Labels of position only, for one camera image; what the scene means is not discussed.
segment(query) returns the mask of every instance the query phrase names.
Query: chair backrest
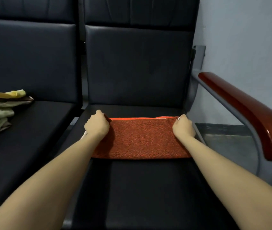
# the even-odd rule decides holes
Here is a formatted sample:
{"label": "chair backrest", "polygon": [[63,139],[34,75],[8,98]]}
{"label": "chair backrest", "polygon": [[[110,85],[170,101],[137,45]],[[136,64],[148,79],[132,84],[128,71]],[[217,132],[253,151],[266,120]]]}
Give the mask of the chair backrest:
{"label": "chair backrest", "polygon": [[200,0],[84,0],[92,104],[182,107]]}
{"label": "chair backrest", "polygon": [[0,0],[0,92],[81,102],[75,0]]}

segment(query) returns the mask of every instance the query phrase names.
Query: chair seat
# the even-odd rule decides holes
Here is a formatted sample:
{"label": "chair seat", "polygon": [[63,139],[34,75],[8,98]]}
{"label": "chair seat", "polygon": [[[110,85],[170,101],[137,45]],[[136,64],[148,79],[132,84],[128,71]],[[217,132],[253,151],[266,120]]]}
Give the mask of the chair seat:
{"label": "chair seat", "polygon": [[[102,110],[108,117],[178,116],[159,107],[89,105],[60,151]],[[72,229],[238,229],[192,158],[91,160],[74,209]]]}
{"label": "chair seat", "polygon": [[39,166],[74,117],[76,105],[35,101],[0,132],[0,205]]}

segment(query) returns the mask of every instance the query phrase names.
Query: red towel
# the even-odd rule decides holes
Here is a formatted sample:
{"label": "red towel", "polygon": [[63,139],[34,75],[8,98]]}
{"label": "red towel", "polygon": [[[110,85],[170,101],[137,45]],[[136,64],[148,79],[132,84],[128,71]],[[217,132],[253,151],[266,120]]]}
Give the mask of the red towel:
{"label": "red towel", "polygon": [[105,159],[172,159],[191,155],[174,136],[178,117],[111,118],[110,129],[92,157]]}

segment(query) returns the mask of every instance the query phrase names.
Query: red-brown armrest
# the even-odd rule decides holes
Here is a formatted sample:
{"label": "red-brown armrest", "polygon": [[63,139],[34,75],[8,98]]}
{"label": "red-brown armrest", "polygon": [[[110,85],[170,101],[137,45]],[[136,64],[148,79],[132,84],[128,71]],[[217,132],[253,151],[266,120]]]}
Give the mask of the red-brown armrest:
{"label": "red-brown armrest", "polygon": [[265,158],[272,161],[272,110],[213,73],[201,72],[198,78],[253,125]]}

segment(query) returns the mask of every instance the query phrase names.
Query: chair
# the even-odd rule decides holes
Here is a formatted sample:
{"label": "chair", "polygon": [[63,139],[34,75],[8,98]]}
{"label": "chair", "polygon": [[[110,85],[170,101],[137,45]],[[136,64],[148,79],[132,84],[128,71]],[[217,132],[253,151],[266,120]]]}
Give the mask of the chair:
{"label": "chair", "polygon": [[[178,116],[200,84],[252,131],[257,175],[272,185],[272,110],[201,71],[205,47],[192,49],[199,1],[84,0],[89,105],[59,152],[81,138],[97,109],[108,117]],[[63,229],[238,227],[192,158],[93,158]]]}
{"label": "chair", "polygon": [[0,0],[0,92],[34,103],[0,133],[0,205],[37,171],[81,108],[74,0]]}

